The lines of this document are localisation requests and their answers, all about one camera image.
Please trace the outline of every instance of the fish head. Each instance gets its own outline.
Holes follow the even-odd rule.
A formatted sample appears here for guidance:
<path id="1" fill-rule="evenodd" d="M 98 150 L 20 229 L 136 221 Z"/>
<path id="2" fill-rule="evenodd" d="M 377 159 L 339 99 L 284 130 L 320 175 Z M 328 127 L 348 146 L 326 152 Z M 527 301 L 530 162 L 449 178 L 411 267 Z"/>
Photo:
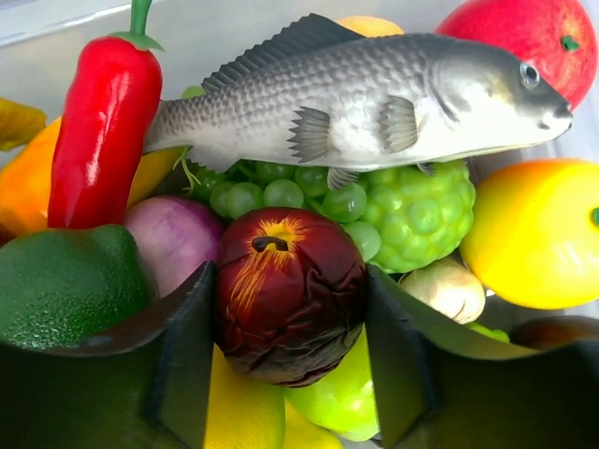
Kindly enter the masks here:
<path id="1" fill-rule="evenodd" d="M 503 49 L 460 41 L 436 70 L 442 110 L 468 150 L 513 149 L 551 141 L 572 126 L 571 105 L 536 67 Z"/>

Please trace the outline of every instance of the red pepper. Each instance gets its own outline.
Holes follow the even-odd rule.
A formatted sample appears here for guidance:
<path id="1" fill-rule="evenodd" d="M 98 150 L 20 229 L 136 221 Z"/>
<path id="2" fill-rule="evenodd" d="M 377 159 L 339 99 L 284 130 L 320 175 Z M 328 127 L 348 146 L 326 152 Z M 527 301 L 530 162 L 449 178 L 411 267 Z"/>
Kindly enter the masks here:
<path id="1" fill-rule="evenodd" d="M 162 91 L 145 35 L 152 0 L 132 0 L 131 29 L 90 41 L 67 96 L 51 167 L 48 227 L 121 224 Z"/>

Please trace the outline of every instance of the fish eye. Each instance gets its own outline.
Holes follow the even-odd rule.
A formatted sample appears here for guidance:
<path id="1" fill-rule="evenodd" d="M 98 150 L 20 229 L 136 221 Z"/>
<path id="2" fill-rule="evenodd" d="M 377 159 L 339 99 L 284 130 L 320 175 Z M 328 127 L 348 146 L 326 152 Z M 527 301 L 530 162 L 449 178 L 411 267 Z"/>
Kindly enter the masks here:
<path id="1" fill-rule="evenodd" d="M 522 76 L 522 84 L 525 87 L 536 87 L 541 82 L 541 75 L 539 75 L 539 71 L 533 65 L 527 63 L 520 64 L 520 75 Z"/>

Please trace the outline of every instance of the dorsal fin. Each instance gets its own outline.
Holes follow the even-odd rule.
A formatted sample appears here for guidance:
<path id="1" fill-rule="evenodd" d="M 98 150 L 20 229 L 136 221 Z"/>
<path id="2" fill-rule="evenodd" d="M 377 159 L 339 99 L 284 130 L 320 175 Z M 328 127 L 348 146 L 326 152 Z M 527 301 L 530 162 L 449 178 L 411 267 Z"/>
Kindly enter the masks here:
<path id="1" fill-rule="evenodd" d="M 209 93 L 276 61 L 363 38 L 331 19 L 309 14 L 283 28 L 278 35 L 254 45 L 234 61 L 221 65 L 202 81 L 202 87 Z"/>

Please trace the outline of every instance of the fish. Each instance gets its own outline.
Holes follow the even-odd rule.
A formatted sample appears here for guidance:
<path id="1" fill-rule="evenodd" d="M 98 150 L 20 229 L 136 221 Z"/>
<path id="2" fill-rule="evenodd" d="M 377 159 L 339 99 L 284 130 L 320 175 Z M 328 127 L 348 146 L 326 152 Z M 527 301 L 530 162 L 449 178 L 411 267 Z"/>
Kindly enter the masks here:
<path id="1" fill-rule="evenodd" d="M 224 172 L 240 160 L 359 173 L 531 147 L 567 132 L 571 104 L 501 48 L 434 33 L 365 37 L 317 14 L 223 64 L 205 94 L 162 99 L 144 153 L 191 147 Z"/>

